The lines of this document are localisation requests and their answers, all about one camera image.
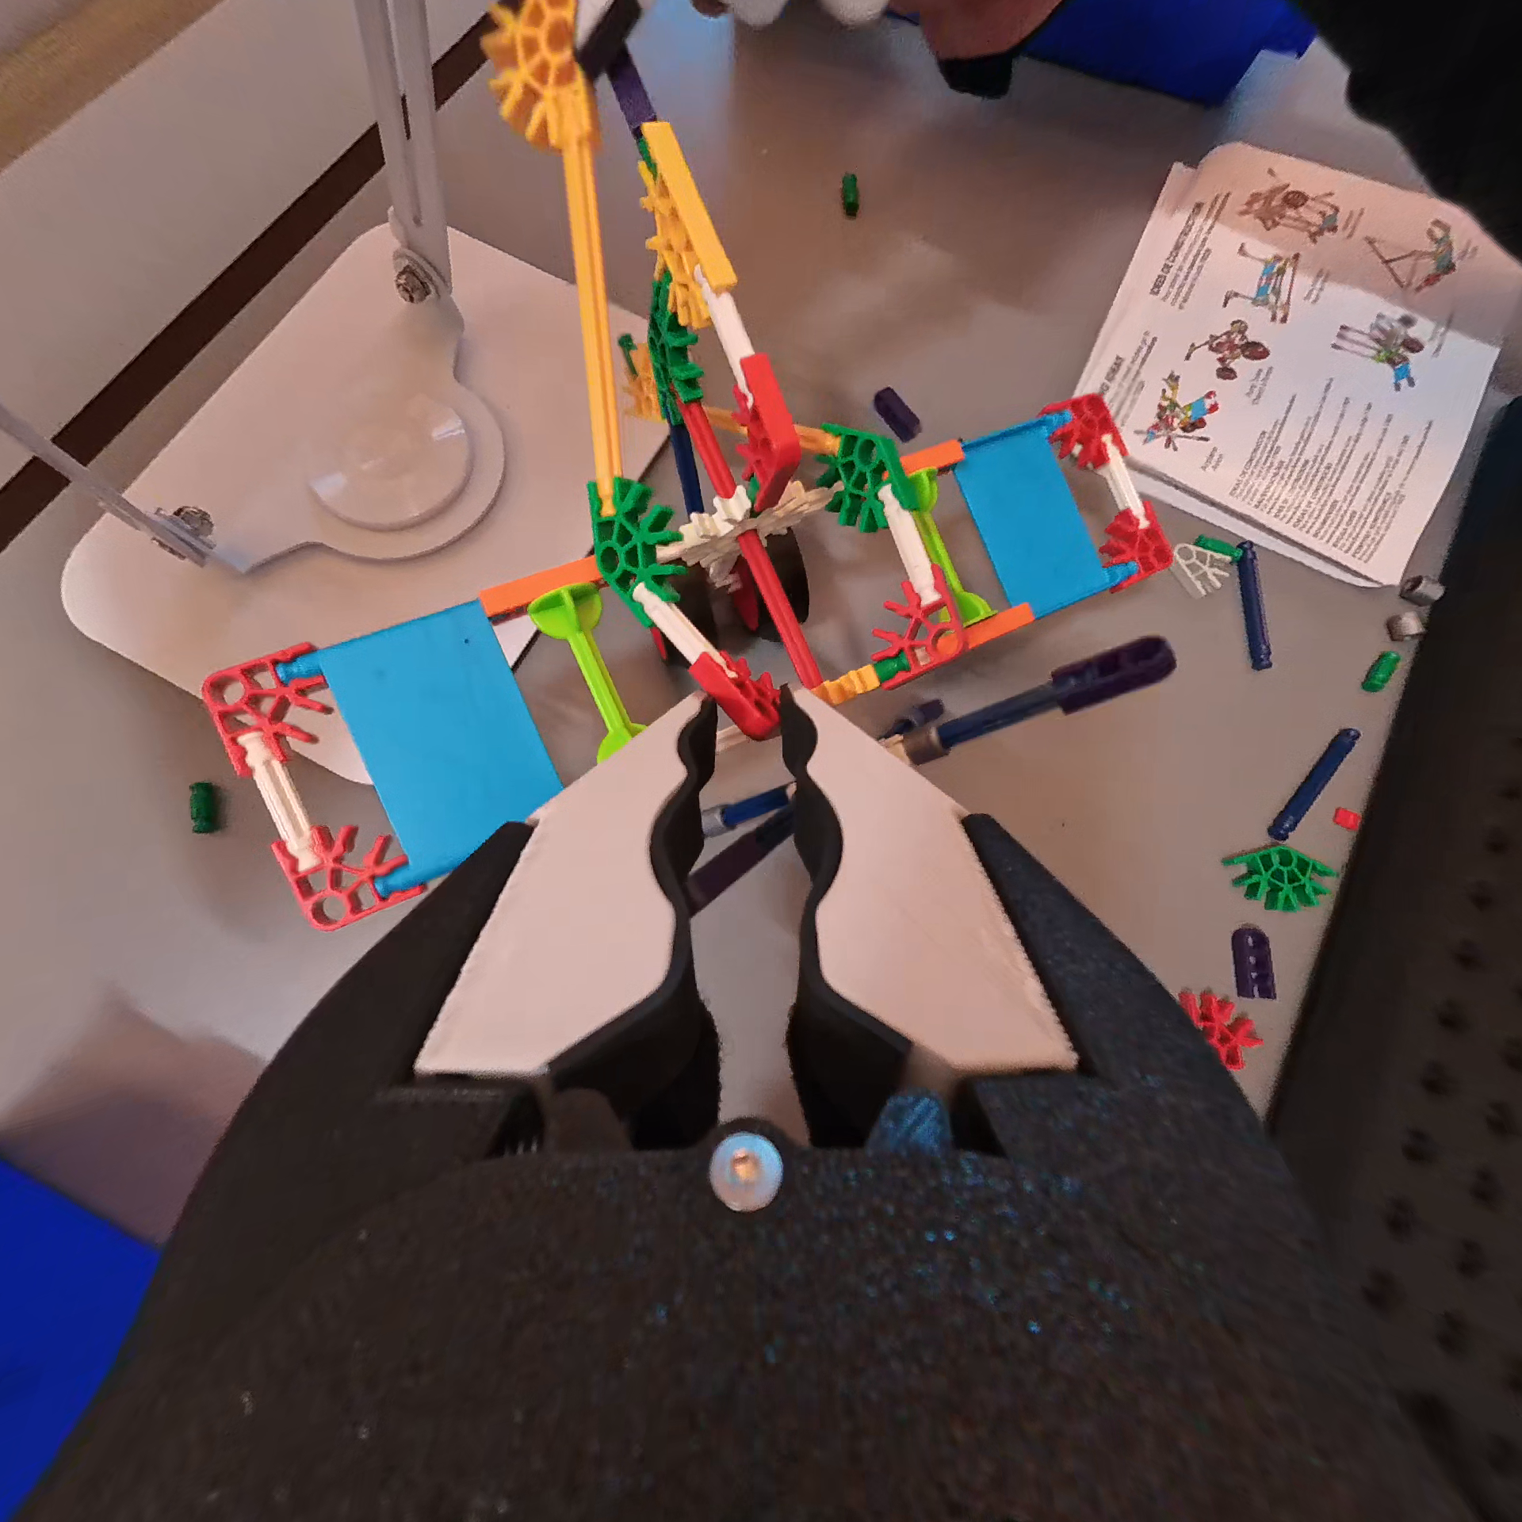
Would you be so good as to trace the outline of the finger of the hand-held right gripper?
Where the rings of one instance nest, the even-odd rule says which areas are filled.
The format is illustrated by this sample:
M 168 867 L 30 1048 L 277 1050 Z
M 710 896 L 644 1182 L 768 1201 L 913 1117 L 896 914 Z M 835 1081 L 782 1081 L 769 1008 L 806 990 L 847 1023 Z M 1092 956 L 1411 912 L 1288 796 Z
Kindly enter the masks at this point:
M 574 54 L 583 74 L 605 74 L 648 1 L 576 1 Z

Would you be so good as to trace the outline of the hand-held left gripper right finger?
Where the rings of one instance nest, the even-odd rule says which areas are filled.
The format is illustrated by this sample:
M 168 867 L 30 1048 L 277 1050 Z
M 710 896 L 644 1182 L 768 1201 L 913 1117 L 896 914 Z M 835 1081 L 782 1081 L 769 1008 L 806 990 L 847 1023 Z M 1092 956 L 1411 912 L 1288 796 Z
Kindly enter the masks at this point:
M 967 811 L 807 690 L 784 704 L 800 967 L 965 1076 L 1074 1072 L 1077 1054 L 967 833 Z

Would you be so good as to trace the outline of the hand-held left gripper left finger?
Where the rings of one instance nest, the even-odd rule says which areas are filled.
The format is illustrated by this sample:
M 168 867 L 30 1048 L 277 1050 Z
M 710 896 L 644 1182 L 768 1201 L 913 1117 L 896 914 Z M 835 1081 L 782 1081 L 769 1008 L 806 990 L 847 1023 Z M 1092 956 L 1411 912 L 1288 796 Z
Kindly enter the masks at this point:
M 547 1077 L 679 967 L 715 720 L 711 699 L 681 699 L 530 815 L 416 1076 Z

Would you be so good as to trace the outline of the colourful construction toy model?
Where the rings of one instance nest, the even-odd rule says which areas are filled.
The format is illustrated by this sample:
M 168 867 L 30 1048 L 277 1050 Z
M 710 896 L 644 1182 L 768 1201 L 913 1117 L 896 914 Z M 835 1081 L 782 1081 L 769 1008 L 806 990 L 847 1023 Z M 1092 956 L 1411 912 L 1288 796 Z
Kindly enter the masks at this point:
M 572 653 L 601 719 L 595 760 L 632 740 L 595 641 L 603 594 L 684 659 L 724 724 L 717 746 L 775 733 L 778 684 L 724 652 L 697 608 L 722 594 L 753 632 L 777 637 L 798 677 L 833 706 L 893 691 L 1021 626 L 1150 577 L 1173 546 L 1135 488 L 1110 409 L 1085 392 L 1027 423 L 903 456 L 891 436 L 842 423 L 831 458 L 804 456 L 768 354 L 739 316 L 735 273 L 668 121 L 639 81 L 619 81 L 652 215 L 646 340 L 659 409 L 682 474 L 684 516 L 619 478 L 595 512 L 588 555 L 490 586 L 436 613 L 318 648 L 246 659 L 202 684 L 220 744 L 257 784 L 271 853 L 313 927 L 331 931 L 418 896 L 499 824 L 561 787 L 499 644 L 528 628 Z M 702 403 L 731 409 L 746 438 Z M 795 528 L 827 514 L 889 536 L 900 565 L 878 646 L 824 677 L 804 632 Z

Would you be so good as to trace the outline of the yellow rod with connector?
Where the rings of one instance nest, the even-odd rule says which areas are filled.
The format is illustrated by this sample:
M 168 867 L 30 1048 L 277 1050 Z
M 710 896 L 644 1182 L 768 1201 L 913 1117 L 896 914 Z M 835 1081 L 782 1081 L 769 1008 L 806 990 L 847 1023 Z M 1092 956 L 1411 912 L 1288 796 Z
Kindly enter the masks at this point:
M 659 409 L 659 391 L 648 347 L 635 343 L 630 333 L 621 333 L 617 336 L 617 347 L 624 365 L 628 414 L 643 421 L 662 421 L 664 412 Z M 748 436 L 748 427 L 740 421 L 735 411 L 713 407 L 710 403 L 702 403 L 702 411 L 717 430 L 730 432 L 737 438 Z M 791 427 L 804 456 L 835 456 L 840 445 L 840 436 L 836 432 L 800 423 L 793 423 Z
M 559 157 L 583 342 L 586 407 L 595 467 L 595 512 L 615 512 L 623 474 L 614 340 L 606 304 L 595 189 L 601 141 L 595 93 L 577 63 L 572 1 L 492 3 L 481 48 L 501 119 L 525 142 Z

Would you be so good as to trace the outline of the person's right forearm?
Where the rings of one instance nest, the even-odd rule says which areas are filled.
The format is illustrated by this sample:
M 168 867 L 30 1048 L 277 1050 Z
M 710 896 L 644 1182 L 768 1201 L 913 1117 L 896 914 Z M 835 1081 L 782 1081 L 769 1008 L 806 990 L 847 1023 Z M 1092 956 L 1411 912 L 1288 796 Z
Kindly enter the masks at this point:
M 1346 66 L 1344 95 L 1436 197 L 1520 255 L 1520 3 L 1297 1 Z

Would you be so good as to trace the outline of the person's right hand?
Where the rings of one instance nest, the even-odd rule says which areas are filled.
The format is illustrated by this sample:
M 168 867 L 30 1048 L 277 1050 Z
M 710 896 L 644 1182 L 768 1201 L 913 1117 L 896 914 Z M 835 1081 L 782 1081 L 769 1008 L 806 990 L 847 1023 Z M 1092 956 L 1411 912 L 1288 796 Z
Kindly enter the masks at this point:
M 1061 1 L 916 1 L 925 45 L 940 63 L 1018 50 Z

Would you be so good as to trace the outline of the red connector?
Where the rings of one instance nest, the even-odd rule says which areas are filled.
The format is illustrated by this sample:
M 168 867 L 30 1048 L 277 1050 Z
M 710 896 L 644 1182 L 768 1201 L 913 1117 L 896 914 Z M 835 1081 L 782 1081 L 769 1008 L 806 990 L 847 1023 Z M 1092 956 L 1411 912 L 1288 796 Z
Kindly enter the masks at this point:
M 1230 1072 L 1240 1072 L 1246 1054 L 1262 1047 L 1253 1019 L 1240 1012 L 1235 1001 L 1210 989 L 1181 989 L 1177 999 L 1193 1028 L 1208 1039 Z

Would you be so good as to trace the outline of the green fan connector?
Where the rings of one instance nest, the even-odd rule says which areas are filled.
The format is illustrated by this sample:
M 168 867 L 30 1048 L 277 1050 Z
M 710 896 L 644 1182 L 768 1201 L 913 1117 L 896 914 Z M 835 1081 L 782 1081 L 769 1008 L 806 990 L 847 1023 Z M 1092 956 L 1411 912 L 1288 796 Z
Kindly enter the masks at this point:
M 1333 889 L 1338 869 L 1284 842 L 1268 842 L 1221 858 L 1230 885 L 1246 902 L 1273 912 L 1317 907 Z

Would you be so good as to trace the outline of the blue plastic bin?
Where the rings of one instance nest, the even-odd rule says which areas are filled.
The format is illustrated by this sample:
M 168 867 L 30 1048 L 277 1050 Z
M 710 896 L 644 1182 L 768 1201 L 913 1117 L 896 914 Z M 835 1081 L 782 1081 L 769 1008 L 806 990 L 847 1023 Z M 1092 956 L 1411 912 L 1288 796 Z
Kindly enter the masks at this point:
M 1300 57 L 1315 35 L 1286 1 L 1067 1 L 1023 52 L 1101 81 L 1213 106 L 1262 50 Z

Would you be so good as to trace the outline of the dark blue rod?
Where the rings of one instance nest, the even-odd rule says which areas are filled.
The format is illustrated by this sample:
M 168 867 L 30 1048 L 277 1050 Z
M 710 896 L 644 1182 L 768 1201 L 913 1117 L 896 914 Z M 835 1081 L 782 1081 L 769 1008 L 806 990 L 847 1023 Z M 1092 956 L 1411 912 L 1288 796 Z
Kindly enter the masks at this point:
M 1271 668 L 1271 648 L 1268 635 L 1266 603 L 1262 595 L 1262 574 L 1255 543 L 1240 539 L 1235 545 L 1235 572 L 1242 604 L 1242 630 L 1250 668 L 1266 671 Z
M 1311 806 L 1320 798 L 1342 762 L 1356 748 L 1358 738 L 1358 728 L 1340 728 L 1326 740 L 1313 764 L 1306 769 L 1289 796 L 1269 818 L 1266 825 L 1269 840 L 1284 844 L 1289 838 L 1289 835 L 1302 824 Z

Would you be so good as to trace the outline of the white instruction booklet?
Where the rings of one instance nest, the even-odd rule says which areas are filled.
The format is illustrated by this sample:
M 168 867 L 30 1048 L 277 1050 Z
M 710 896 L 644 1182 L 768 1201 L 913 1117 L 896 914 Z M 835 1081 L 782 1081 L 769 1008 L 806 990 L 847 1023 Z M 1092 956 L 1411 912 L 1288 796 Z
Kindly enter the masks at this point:
M 1077 392 L 1190 501 L 1387 584 L 1516 309 L 1518 262 L 1456 206 L 1226 142 L 1172 168 Z

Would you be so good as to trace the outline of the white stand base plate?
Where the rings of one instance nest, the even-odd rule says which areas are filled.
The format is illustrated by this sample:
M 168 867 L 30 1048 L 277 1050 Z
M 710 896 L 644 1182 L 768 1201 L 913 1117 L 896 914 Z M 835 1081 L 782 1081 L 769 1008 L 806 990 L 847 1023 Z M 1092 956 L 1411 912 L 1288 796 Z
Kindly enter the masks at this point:
M 590 552 L 594 450 L 574 287 L 449 233 L 452 313 L 393 289 L 393 237 L 360 233 L 126 487 L 199 507 L 222 561 L 193 566 L 103 517 L 68 554 L 81 633 L 199 695 L 210 671 L 461 603 Z M 313 483 L 376 441 L 391 398 L 434 396 L 470 476 L 418 525 L 362 530 Z

